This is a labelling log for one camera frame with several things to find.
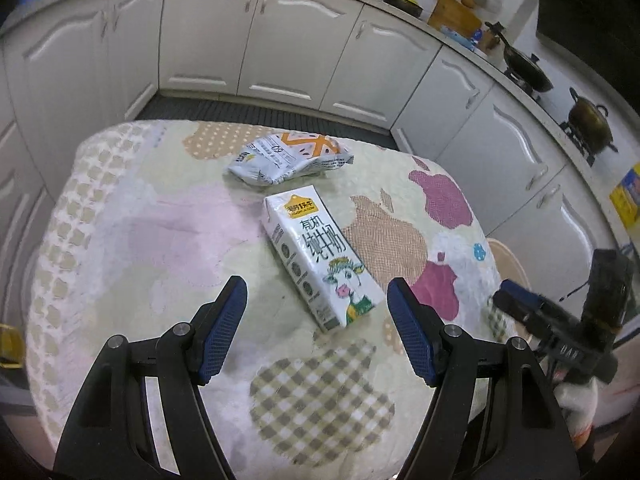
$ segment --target table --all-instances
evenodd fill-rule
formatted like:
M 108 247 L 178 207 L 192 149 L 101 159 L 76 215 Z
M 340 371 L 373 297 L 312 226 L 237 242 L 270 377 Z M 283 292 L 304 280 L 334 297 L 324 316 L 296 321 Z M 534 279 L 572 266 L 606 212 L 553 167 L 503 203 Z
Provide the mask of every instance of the table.
M 244 143 L 269 131 L 133 122 L 80 146 L 40 250 L 28 324 L 31 389 L 54 448 L 109 336 L 159 336 L 239 274 L 248 306 L 222 372 L 201 389 L 238 479 L 399 471 L 433 391 L 414 375 L 386 304 L 337 333 L 318 330 L 261 228 L 267 194 L 313 184 L 384 289 L 404 276 L 423 303 L 474 337 L 515 334 L 504 320 L 487 322 L 499 285 L 494 258 L 441 167 L 345 139 L 354 163 L 339 170 L 260 189 L 225 171 Z M 319 367 L 328 373 L 319 377 Z M 158 455 L 176 471 L 157 382 L 147 383 Z M 485 392 L 479 381 L 473 413 Z

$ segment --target yellow brand logo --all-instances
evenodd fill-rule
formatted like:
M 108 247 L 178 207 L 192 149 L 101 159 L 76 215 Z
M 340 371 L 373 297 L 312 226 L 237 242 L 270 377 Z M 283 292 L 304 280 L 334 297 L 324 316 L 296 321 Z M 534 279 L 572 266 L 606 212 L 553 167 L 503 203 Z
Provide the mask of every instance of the yellow brand logo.
M 303 196 L 291 195 L 289 201 L 284 205 L 291 218 L 300 218 L 318 211 L 318 207 L 310 198 Z

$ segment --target floor mat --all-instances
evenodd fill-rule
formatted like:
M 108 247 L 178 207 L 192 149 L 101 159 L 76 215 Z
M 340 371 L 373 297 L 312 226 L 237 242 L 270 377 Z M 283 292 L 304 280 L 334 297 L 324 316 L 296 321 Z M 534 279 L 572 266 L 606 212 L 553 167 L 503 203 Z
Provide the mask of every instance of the floor mat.
M 327 134 L 334 137 L 362 140 L 391 150 L 398 150 L 398 146 L 391 135 L 385 136 L 364 128 L 348 126 L 347 124 L 303 114 L 224 101 L 165 97 L 156 94 L 140 112 L 137 119 L 186 119 L 190 121 L 260 124 L 261 126 L 271 126 L 273 128 L 290 128 L 313 134 Z

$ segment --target blue gripper pad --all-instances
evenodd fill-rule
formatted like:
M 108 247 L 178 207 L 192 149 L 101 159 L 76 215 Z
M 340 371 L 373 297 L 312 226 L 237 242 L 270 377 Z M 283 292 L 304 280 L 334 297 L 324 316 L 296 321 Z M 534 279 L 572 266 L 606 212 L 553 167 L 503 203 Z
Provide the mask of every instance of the blue gripper pad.
M 226 353 L 236 334 L 236 329 L 244 314 L 247 301 L 246 283 L 239 276 L 233 276 L 220 293 L 218 301 L 224 301 L 203 346 L 202 365 L 198 377 L 203 383 L 220 373 Z
M 500 290 L 508 293 L 514 300 L 532 312 L 539 310 L 545 301 L 539 294 L 531 292 L 511 280 L 503 280 L 500 284 Z
M 438 378 L 433 365 L 433 346 L 412 312 L 409 300 L 402 293 L 399 280 L 402 278 L 395 278 L 389 282 L 386 289 L 386 304 L 400 334 L 409 362 L 414 368 L 414 373 L 422 377 L 427 384 L 435 384 Z

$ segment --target kitchen cabinet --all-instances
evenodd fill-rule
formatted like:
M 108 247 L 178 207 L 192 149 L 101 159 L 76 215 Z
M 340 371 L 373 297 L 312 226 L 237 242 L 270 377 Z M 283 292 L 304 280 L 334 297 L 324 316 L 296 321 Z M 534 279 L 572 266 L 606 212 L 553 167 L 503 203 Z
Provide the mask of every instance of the kitchen cabinet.
M 52 209 L 15 122 L 0 59 L 0 322 L 23 333 L 34 263 Z
M 408 151 L 436 160 L 478 108 L 494 80 L 443 46 L 391 128 Z
M 594 249 L 616 247 L 596 201 L 571 165 L 491 236 L 513 251 L 532 290 L 556 301 L 587 281 Z M 587 290 L 562 306 L 579 318 Z
M 164 0 L 160 87 L 236 94 L 258 0 Z
M 318 110 L 362 6 L 258 0 L 238 94 Z
M 78 144 L 115 122 L 107 50 L 108 0 L 64 0 L 4 39 L 20 129 L 57 197 Z
M 320 109 L 390 129 L 441 46 L 395 16 L 365 6 Z
M 110 0 L 109 69 L 117 121 L 132 121 L 158 90 L 162 0 Z
M 527 109 L 494 86 L 436 162 L 489 233 L 558 174 L 566 158 Z
M 161 11 L 162 0 L 64 0 L 5 37 L 15 115 L 53 197 L 78 145 L 156 92 Z

